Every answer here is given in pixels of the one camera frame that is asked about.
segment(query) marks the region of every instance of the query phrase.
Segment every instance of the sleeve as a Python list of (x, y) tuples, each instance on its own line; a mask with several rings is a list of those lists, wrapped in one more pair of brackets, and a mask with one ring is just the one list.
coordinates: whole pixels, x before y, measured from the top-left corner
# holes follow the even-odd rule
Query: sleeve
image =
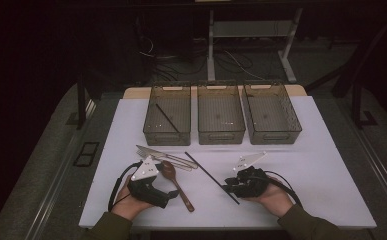
[(130, 220), (105, 212), (96, 225), (84, 233), (81, 240), (127, 240), (132, 224)]
[(293, 239), (340, 240), (347, 239), (340, 229), (327, 220), (309, 215), (303, 208), (294, 205), (278, 220)]

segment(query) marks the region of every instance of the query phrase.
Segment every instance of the person's left hand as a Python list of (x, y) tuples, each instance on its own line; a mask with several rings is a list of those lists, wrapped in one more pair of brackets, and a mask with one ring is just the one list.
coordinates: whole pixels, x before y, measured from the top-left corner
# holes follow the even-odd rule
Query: person's left hand
[(126, 178), (124, 186), (116, 197), (116, 204), (111, 212), (132, 221), (141, 211), (153, 207), (153, 205), (131, 196), (130, 190), (127, 187), (130, 178), (131, 175)]

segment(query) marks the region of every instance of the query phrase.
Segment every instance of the metal utensil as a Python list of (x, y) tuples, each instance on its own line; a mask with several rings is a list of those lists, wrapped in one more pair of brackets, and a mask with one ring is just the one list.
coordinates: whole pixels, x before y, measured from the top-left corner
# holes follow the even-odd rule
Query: metal utensil
[(178, 185), (178, 182), (175, 178), (175, 168), (174, 166), (172, 165), (172, 163), (168, 162), (168, 161), (162, 161), (162, 165), (163, 165), (163, 168), (162, 168), (162, 175), (166, 178), (166, 179), (169, 179), (171, 180), (175, 187), (177, 188), (178, 192), (180, 193), (180, 196), (181, 196), (181, 199), (183, 199), (183, 202), (184, 202), (184, 205), (186, 205), (187, 207), (187, 210), (189, 210), (189, 212), (193, 212), (194, 211), (194, 207), (192, 205), (192, 203), (190, 202), (190, 200), (187, 198), (186, 194), (183, 192), (183, 190), (181, 189), (180, 185)]
[(192, 167), (194, 169), (198, 168), (198, 165), (195, 162), (189, 161), (187, 159), (179, 158), (179, 157), (176, 157), (176, 156), (173, 156), (173, 155), (169, 155), (169, 154), (166, 154), (166, 153), (163, 153), (163, 152), (159, 152), (159, 151), (147, 148), (147, 147), (143, 147), (143, 146), (139, 146), (139, 145), (136, 145), (136, 146), (138, 147), (138, 149), (142, 150), (147, 155), (151, 155), (151, 156), (155, 157), (156, 159), (161, 159), (161, 160), (170, 159), (170, 160), (173, 160), (173, 161), (180, 162), (180, 163), (183, 163), (185, 165), (188, 165), (188, 166), (190, 166), (190, 167)]
[[(143, 152), (140, 149), (137, 150), (137, 154), (140, 155), (143, 158), (147, 158), (148, 156), (151, 156), (153, 160), (162, 162), (161, 159), (155, 158), (154, 156), (149, 155), (149, 154)], [(179, 163), (172, 163), (172, 165), (174, 165), (174, 167), (176, 167), (176, 168), (180, 168), (180, 169), (183, 169), (183, 170), (186, 170), (186, 171), (189, 171), (189, 172), (192, 170), (192, 168), (190, 166), (187, 166), (187, 165), (182, 165), (182, 164), (179, 164)]]

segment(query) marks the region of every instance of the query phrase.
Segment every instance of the transparent bin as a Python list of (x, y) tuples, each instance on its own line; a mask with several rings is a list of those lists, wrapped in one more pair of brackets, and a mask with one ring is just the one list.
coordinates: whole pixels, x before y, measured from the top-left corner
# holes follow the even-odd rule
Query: transparent bin
[(199, 144), (240, 144), (246, 130), (235, 80), (199, 81)]
[(302, 131), (282, 83), (245, 81), (242, 102), (253, 145), (293, 144)]
[(188, 146), (191, 132), (191, 86), (188, 81), (155, 82), (143, 133), (149, 146)]

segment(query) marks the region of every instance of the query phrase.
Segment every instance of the hand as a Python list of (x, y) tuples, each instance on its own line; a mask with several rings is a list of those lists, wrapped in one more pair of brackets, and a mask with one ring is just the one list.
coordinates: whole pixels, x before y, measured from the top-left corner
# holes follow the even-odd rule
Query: hand
[(244, 198), (247, 201), (257, 202), (264, 206), (271, 214), (281, 218), (293, 206), (287, 193), (281, 188), (268, 184), (267, 189), (258, 197)]
[(127, 187), (130, 178), (131, 175), (129, 175), (125, 180), (124, 186), (119, 191), (115, 201), (116, 204), (112, 208), (111, 212), (132, 221), (141, 211), (153, 207), (153, 205), (140, 201), (130, 195), (130, 190), (128, 190)]

